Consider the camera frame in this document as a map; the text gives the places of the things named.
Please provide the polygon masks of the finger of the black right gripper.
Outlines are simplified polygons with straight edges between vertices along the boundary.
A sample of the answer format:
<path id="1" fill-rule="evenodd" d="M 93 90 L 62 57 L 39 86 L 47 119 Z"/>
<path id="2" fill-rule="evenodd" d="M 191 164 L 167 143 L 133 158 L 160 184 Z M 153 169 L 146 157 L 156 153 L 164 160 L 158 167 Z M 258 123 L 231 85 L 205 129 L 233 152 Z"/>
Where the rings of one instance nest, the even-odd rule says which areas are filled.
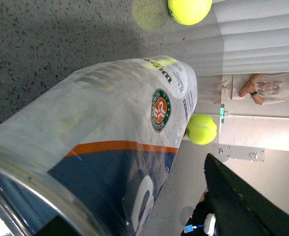
<path id="1" fill-rule="evenodd" d="M 289 236 L 289 215 L 210 153 L 204 173 L 219 235 Z"/>

